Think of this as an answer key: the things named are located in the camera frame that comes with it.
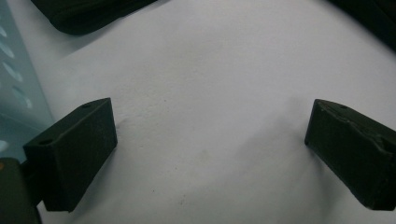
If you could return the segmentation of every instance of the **black object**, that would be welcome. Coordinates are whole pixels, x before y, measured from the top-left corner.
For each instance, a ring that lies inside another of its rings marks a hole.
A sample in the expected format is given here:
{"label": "black object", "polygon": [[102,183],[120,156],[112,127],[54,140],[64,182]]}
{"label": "black object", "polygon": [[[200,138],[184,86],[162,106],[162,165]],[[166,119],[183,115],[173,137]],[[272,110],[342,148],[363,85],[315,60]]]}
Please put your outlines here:
{"label": "black object", "polygon": [[70,35],[85,35],[157,0],[32,0],[52,25]]}
{"label": "black object", "polygon": [[40,223],[36,205],[73,211],[117,145],[109,98],[80,106],[24,146],[27,161],[0,159],[0,223]]}
{"label": "black object", "polygon": [[396,53],[395,0],[328,0],[351,15]]}
{"label": "black object", "polygon": [[396,132],[347,106],[316,100],[305,144],[364,206],[395,208]]}

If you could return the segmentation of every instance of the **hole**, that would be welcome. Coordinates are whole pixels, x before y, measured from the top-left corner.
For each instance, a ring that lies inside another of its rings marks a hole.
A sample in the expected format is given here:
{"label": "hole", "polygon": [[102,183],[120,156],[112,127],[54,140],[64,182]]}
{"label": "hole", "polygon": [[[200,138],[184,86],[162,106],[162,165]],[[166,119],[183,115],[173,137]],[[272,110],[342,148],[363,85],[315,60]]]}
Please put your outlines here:
{"label": "hole", "polygon": [[43,141],[39,142],[38,144],[40,144],[40,145],[48,145],[51,142],[53,142],[52,139],[47,139],[47,140],[43,140]]}
{"label": "hole", "polygon": [[27,98],[27,96],[23,91],[21,91],[17,87],[12,87],[12,93],[14,94],[15,98],[17,98],[18,102],[21,105],[29,109],[33,107],[32,101],[29,98]]}
{"label": "hole", "polygon": [[3,28],[3,26],[0,25],[0,35],[2,35],[3,37],[7,37],[7,32],[6,30]]}
{"label": "hole", "polygon": [[5,43],[0,41],[0,49],[10,58],[15,58],[15,54],[12,49]]}
{"label": "hole", "polygon": [[9,143],[3,140],[0,140],[0,152],[4,152],[9,147]]}
{"label": "hole", "polygon": [[20,72],[18,72],[14,66],[12,66],[10,63],[3,62],[4,68],[8,71],[8,73],[15,78],[15,80],[22,82],[23,77]]}

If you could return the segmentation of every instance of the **light blue perforated panel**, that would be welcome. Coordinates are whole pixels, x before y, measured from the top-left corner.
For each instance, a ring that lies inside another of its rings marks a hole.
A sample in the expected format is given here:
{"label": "light blue perforated panel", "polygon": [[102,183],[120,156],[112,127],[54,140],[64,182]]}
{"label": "light blue perforated panel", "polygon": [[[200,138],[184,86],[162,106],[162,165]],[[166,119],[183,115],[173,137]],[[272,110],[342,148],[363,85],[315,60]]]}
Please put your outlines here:
{"label": "light blue perforated panel", "polygon": [[53,122],[6,0],[0,0],[0,157],[24,161],[22,146]]}

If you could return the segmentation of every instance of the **gray surface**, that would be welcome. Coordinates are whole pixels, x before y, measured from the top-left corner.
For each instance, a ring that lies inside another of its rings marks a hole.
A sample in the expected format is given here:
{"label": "gray surface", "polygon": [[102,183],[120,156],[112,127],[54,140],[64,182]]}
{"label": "gray surface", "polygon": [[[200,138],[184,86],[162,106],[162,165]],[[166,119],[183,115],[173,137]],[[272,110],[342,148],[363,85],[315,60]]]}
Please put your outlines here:
{"label": "gray surface", "polygon": [[315,98],[396,129],[390,50],[323,1],[160,3],[74,37],[12,1],[55,118],[109,96],[118,126],[77,210],[45,223],[394,222],[304,146]]}

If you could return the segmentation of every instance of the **black rubber block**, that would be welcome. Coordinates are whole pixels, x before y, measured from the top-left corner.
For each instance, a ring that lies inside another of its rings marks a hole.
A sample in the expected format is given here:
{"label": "black rubber block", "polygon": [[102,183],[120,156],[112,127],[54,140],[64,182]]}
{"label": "black rubber block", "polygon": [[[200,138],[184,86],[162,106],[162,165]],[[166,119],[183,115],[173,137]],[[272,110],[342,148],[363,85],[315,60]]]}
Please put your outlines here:
{"label": "black rubber block", "polygon": [[117,145],[109,98],[78,107],[24,146],[49,211],[73,211]]}
{"label": "black rubber block", "polygon": [[396,132],[359,112],[316,100],[305,137],[355,197],[373,210],[396,205]]}
{"label": "black rubber block", "polygon": [[40,216],[30,200],[20,163],[16,159],[0,159],[0,223],[39,224]]}

